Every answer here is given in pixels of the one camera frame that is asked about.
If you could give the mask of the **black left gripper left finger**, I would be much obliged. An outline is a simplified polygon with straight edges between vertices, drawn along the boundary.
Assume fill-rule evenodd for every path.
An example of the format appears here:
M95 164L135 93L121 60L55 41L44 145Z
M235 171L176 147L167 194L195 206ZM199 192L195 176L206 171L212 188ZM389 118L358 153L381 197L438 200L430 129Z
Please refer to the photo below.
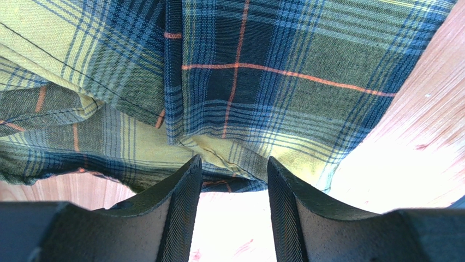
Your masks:
M195 156L109 209L2 202L1 261L188 261L201 173Z

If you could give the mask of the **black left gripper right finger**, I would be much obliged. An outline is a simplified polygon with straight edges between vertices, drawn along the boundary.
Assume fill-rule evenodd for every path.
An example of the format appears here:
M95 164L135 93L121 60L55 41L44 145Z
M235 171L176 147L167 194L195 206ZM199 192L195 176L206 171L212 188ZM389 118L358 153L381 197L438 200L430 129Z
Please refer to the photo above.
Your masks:
M273 157L267 175L278 261L464 261L464 209L377 214L332 198Z

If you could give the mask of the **yellow black plaid shirt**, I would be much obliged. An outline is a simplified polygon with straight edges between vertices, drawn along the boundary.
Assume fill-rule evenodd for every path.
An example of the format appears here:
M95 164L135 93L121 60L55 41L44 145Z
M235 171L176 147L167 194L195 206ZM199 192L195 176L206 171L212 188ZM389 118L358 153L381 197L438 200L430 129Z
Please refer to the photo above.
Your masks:
M1 1L1 180L83 170L141 192L323 192L455 1Z

